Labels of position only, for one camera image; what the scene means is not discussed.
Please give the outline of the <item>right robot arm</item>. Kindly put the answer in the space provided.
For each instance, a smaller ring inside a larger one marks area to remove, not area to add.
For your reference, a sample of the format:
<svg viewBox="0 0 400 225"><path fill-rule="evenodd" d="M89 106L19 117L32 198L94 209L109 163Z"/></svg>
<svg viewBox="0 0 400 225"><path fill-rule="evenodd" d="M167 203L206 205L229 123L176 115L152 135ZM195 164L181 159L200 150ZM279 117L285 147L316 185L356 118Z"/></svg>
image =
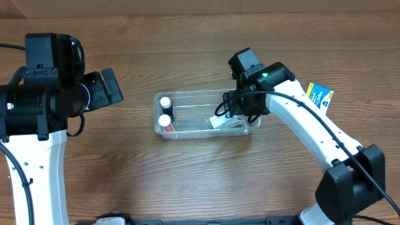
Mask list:
<svg viewBox="0 0 400 225"><path fill-rule="evenodd" d="M222 115L243 115L249 124L262 115L276 115L309 149L323 174L316 203L298 213L293 224L349 224L384 197L384 153L374 144L364 147L337 127L283 63L266 66L247 47L228 64L236 89L224 93Z"/></svg>

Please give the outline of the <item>blue yellow VapoDrops box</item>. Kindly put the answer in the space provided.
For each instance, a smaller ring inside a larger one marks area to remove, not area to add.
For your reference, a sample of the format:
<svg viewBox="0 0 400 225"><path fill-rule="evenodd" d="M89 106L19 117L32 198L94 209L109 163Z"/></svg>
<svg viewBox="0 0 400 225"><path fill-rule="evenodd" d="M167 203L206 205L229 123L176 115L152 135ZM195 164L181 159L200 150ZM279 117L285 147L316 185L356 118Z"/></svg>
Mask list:
<svg viewBox="0 0 400 225"><path fill-rule="evenodd" d="M329 104L333 97L334 91L314 84L309 83L306 95L324 114L327 113Z"/></svg>

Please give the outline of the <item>white medicine box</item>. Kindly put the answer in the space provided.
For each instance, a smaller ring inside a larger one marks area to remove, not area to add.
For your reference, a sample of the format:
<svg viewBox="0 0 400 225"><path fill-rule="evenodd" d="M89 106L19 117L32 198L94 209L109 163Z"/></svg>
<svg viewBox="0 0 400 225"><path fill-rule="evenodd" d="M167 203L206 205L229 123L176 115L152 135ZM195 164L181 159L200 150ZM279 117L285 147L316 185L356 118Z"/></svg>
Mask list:
<svg viewBox="0 0 400 225"><path fill-rule="evenodd" d="M239 116L213 116L209 118L213 129L246 128L248 124Z"/></svg>

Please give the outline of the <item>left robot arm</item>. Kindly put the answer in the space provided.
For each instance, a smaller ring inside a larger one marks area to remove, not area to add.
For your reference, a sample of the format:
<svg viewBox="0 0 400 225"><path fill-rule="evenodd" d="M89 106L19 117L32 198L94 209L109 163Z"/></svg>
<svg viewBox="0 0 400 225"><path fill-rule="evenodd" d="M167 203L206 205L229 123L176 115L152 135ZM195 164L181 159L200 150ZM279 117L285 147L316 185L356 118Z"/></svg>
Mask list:
<svg viewBox="0 0 400 225"><path fill-rule="evenodd" d="M1 151L18 224L67 224L64 153L68 121L123 100L112 69L85 72L76 37L31 33L26 65L1 86Z"/></svg>

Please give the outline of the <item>dark bottle white cap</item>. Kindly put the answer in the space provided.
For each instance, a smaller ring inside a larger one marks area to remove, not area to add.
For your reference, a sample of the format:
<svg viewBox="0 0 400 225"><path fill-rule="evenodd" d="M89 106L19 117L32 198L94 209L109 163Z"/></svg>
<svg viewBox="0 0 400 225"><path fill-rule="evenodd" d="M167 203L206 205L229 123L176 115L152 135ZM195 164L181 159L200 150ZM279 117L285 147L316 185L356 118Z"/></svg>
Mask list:
<svg viewBox="0 0 400 225"><path fill-rule="evenodd" d="M168 115L171 118L171 122L174 122L173 102L168 97L162 97L160 99L160 105L162 107L162 113Z"/></svg>

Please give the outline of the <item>orange tablet tube white cap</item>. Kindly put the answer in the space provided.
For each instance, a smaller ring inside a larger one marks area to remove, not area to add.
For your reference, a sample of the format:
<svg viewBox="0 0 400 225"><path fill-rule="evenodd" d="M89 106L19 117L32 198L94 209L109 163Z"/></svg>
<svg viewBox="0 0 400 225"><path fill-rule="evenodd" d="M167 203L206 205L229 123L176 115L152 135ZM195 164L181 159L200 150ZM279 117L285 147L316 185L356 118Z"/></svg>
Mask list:
<svg viewBox="0 0 400 225"><path fill-rule="evenodd" d="M171 122L171 118L167 114L159 116L158 123L166 132L174 132L174 127Z"/></svg>

